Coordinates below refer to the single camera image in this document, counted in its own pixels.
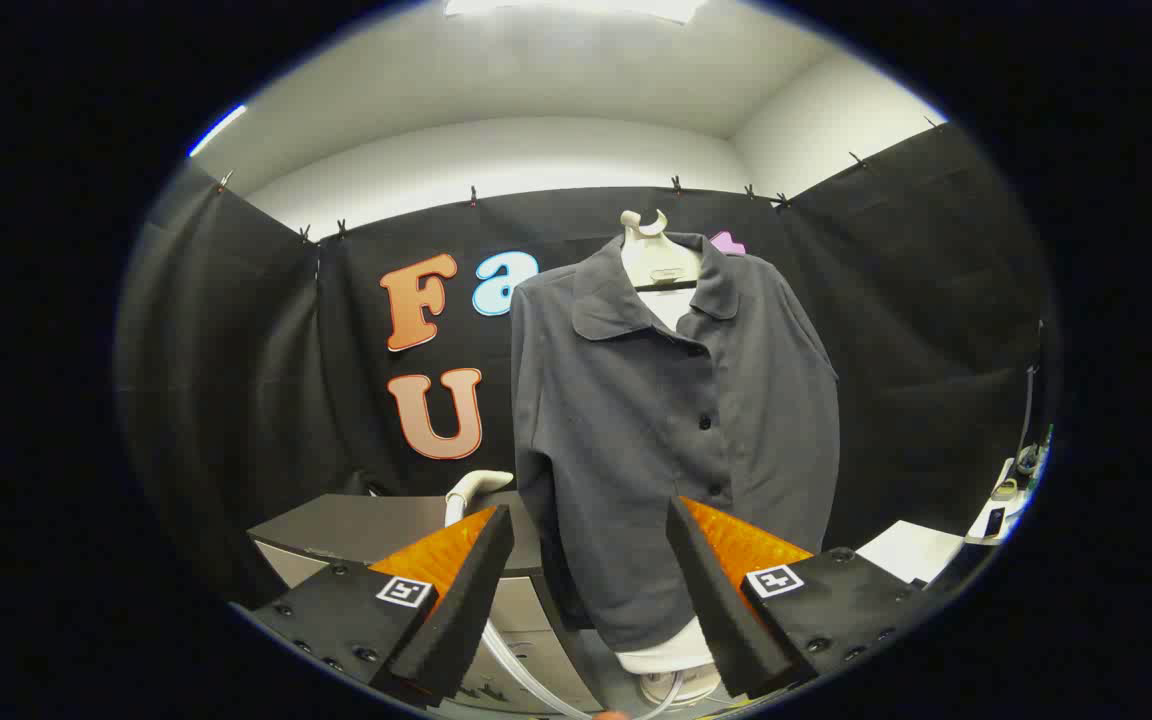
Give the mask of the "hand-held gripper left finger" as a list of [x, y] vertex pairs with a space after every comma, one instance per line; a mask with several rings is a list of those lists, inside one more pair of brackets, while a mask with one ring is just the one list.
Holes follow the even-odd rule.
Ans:
[[488, 506], [365, 564], [334, 559], [247, 626], [347, 687], [415, 708], [460, 692], [515, 547]]

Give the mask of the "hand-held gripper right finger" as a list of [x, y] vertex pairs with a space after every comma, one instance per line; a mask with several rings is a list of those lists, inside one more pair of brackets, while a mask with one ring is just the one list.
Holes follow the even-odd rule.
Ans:
[[758, 700], [873, 655], [931, 612], [929, 589], [852, 550], [810, 553], [675, 497], [666, 535], [723, 688]]

